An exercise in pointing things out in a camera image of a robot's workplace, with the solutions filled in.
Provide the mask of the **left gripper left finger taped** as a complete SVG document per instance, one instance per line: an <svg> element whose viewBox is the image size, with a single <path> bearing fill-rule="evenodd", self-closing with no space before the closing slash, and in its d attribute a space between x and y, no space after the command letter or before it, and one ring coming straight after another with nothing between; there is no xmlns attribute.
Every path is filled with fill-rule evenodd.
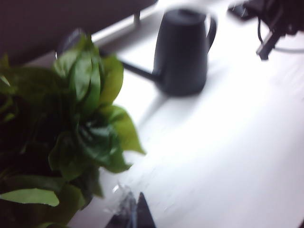
<svg viewBox="0 0 304 228"><path fill-rule="evenodd" d="M122 188L118 206L113 210L113 216L106 224L106 228L136 228L137 201L130 188Z"/></svg>

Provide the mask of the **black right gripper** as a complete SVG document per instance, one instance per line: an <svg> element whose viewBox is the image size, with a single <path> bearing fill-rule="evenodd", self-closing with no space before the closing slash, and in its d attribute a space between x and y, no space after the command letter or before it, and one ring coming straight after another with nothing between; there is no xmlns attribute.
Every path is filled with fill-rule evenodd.
<svg viewBox="0 0 304 228"><path fill-rule="evenodd" d="M288 35L304 30L304 2L302 0L248 0L247 9L262 20L270 30L280 30ZM278 40L279 33L267 34L256 51L261 60L268 60Z"/></svg>

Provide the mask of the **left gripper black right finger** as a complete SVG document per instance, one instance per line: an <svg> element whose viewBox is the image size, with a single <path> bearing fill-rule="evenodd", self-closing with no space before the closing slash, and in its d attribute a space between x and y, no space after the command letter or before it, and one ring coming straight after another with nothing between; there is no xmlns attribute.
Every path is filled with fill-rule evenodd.
<svg viewBox="0 0 304 228"><path fill-rule="evenodd" d="M156 228L149 206L142 192L140 192L137 202L137 227Z"/></svg>

